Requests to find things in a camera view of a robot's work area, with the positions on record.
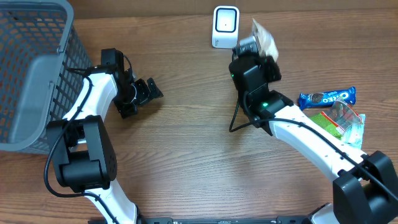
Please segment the brown clear snack bag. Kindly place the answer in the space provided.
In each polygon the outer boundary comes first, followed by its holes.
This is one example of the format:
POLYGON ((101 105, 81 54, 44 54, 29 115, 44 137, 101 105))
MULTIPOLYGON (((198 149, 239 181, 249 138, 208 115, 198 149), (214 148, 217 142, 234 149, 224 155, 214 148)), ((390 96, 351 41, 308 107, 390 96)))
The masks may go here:
POLYGON ((261 57, 271 56, 276 62, 279 57, 272 34, 255 19, 252 19, 251 35, 254 36, 261 57))

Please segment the blue Oreo cookie pack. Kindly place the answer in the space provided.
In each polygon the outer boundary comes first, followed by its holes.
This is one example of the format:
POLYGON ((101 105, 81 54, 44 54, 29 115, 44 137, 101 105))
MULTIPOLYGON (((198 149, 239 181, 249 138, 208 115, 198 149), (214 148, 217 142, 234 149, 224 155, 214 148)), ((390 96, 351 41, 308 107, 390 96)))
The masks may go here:
POLYGON ((356 103, 356 88, 354 86, 345 90, 332 90, 319 93, 301 93, 298 98, 298 105, 301 110, 307 108, 324 108, 334 104, 342 98, 345 102, 354 105, 356 103))

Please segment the green Haribo gummy bag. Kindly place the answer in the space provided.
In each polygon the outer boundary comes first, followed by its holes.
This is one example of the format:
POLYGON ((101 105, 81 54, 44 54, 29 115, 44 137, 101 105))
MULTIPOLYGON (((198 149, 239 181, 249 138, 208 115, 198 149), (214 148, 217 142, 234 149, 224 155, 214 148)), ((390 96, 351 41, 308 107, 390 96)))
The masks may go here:
POLYGON ((338 98, 328 111, 322 111, 310 119, 339 140, 354 124, 363 124, 362 117, 342 98, 338 98))

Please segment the teal snack packet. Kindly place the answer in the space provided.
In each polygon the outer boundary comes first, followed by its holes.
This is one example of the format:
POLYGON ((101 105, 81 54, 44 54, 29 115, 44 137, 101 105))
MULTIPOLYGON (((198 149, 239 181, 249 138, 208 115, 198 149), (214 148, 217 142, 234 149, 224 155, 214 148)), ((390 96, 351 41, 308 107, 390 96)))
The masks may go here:
POLYGON ((346 130, 341 140, 353 148, 361 150, 363 145, 364 125, 366 120, 365 114, 359 114, 361 123, 354 123, 346 130))

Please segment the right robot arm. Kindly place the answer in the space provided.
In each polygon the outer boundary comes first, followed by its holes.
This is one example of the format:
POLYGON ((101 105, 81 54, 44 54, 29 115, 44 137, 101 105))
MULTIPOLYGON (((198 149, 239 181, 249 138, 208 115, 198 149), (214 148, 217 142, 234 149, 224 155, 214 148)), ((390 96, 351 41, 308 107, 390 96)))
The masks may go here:
POLYGON ((229 72, 237 106, 249 124, 292 146, 331 181, 333 202, 316 209, 305 223, 389 223, 397 218, 397 174, 389 157, 342 143, 292 100, 269 90, 268 84, 281 78, 272 57, 233 56, 229 72))

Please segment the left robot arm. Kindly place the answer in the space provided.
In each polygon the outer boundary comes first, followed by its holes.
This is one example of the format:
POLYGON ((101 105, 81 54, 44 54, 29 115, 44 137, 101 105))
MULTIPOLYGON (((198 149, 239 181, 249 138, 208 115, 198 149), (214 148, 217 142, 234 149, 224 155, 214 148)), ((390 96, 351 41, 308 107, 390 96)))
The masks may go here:
POLYGON ((102 223, 145 223, 116 179, 116 154, 104 126, 111 104, 122 118, 163 97, 152 78, 136 79, 121 51, 103 49, 95 67, 69 68, 83 78, 83 88, 61 120, 51 121, 46 135, 51 145, 44 168, 47 190, 60 198, 88 198, 104 216, 102 223))

